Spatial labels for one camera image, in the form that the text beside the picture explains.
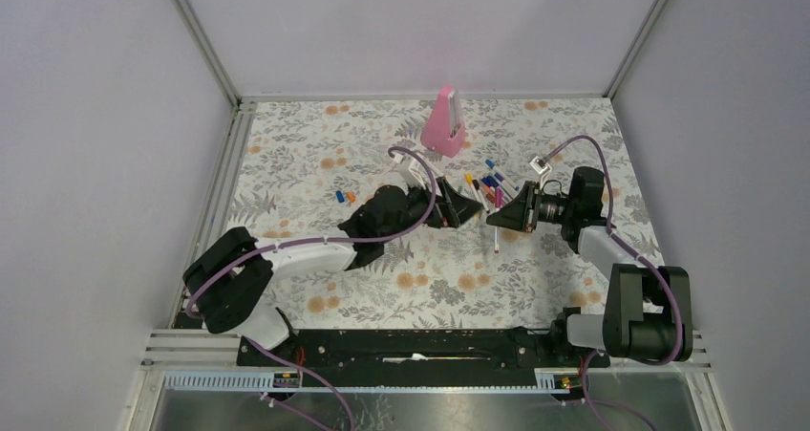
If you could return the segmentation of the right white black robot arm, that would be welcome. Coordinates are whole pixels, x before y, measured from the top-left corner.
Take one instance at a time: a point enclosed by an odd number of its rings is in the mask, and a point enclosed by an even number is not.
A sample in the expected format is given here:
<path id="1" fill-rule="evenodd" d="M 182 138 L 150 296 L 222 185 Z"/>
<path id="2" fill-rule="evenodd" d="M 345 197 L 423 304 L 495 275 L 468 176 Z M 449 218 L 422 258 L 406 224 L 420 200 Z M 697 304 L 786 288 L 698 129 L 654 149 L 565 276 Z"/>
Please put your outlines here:
<path id="1" fill-rule="evenodd" d="M 606 182 L 603 171 L 580 166 L 566 193 L 525 183 L 486 222 L 525 233 L 540 223 L 559 226 L 570 249 L 607 278 L 603 313 L 565 310 L 553 323 L 547 350 L 557 364 L 574 364 L 586 349 L 649 364 L 687 361 L 693 352 L 689 274 L 651 264 L 617 236 L 602 214 Z"/>

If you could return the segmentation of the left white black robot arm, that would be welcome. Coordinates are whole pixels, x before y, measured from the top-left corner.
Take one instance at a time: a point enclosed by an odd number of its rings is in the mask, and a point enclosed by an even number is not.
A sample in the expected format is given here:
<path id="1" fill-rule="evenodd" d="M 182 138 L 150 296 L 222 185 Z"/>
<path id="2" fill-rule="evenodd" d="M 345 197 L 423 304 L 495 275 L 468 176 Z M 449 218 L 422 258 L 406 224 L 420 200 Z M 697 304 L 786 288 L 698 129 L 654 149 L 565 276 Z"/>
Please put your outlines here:
<path id="1" fill-rule="evenodd" d="M 327 235 L 262 243 L 243 226 L 223 234 L 183 273 L 187 310 L 212 334 L 237 334 L 258 344 L 275 365 L 293 359 L 296 340 L 281 310 L 262 304 L 272 279 L 361 269 L 392 240 L 419 226 L 459 228 L 483 209 L 445 178 L 385 184 Z"/>

